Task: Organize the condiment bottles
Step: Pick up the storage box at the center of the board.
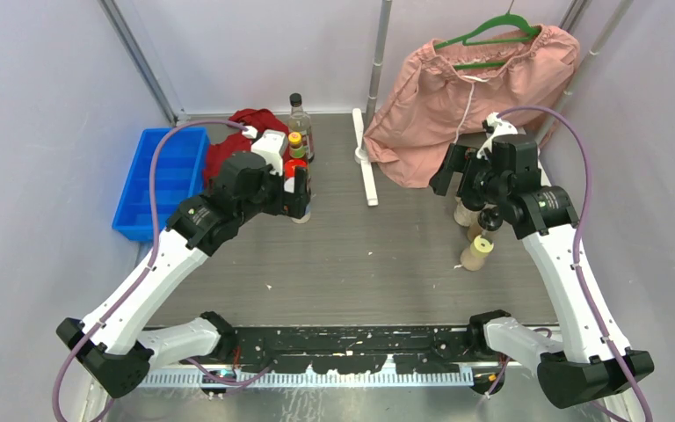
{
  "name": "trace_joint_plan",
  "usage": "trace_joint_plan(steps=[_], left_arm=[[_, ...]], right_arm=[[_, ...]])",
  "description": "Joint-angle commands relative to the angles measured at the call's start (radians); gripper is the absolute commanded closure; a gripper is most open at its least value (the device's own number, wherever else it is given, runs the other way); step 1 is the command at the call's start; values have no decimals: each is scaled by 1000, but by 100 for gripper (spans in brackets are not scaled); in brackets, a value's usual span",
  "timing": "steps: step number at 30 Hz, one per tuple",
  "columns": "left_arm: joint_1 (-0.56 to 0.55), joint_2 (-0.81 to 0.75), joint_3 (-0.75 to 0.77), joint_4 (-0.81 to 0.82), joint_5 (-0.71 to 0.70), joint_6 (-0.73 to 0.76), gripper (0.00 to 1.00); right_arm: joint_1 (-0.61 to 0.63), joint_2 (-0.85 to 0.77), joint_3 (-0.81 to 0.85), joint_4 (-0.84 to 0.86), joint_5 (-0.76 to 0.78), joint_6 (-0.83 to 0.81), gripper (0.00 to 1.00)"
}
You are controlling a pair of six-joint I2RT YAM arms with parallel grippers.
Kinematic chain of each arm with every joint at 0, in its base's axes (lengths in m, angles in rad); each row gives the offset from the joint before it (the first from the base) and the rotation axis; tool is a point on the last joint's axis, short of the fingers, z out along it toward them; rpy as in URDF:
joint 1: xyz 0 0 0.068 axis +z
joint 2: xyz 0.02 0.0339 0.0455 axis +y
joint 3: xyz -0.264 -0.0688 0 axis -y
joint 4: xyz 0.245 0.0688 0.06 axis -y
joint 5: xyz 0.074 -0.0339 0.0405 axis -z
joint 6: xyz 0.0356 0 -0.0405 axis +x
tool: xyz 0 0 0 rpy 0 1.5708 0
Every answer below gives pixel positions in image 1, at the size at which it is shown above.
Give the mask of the silver lid grain jar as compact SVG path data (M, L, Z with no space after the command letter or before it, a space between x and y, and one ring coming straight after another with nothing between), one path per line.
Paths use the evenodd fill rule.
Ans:
M466 208L460 198L456 198L456 208L453 213L454 221L462 227L470 227L477 222L479 211Z

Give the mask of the blue plastic divided bin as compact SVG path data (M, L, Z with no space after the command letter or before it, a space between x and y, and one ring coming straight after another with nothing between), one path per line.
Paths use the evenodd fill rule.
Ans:
M149 201L150 164L156 147L171 130L147 128L138 141L134 160L120 196L112 228L130 241L153 240ZM163 146L156 163L155 192L159 228L181 201L203 190L202 169L210 141L203 127L189 127L174 134Z

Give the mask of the clear bottle black cap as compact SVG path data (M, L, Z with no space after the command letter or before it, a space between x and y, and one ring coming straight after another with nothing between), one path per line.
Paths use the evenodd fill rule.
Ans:
M301 134L307 160L311 163L315 158L312 122L310 116L303 108L301 94L298 92L292 93L289 96L289 104L291 106L291 111L287 120L287 125L291 132L298 132Z

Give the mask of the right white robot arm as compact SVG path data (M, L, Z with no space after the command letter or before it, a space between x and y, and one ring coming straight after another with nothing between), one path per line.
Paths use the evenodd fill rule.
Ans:
M655 370L647 351L634 349L612 318L576 238L579 218L560 186L547 186L536 143L526 135L498 135L478 149L449 145L430 186L456 192L473 211L490 211L507 222L535 263L561 329L558 340L494 310L472 316L468 351L479 360L504 354L536 376L548 401L559 409L620 394Z

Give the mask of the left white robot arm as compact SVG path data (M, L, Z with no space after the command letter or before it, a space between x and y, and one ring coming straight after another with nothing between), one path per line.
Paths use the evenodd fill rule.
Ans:
M113 399L128 395L147 374L181 360L229 360L236 330L213 311L187 324L149 331L149 319L180 283L256 215L302 218L311 200L308 167L292 175L253 152L222 165L212 190L183 200L156 236L147 257L113 294L82 319L67 318L56 333Z

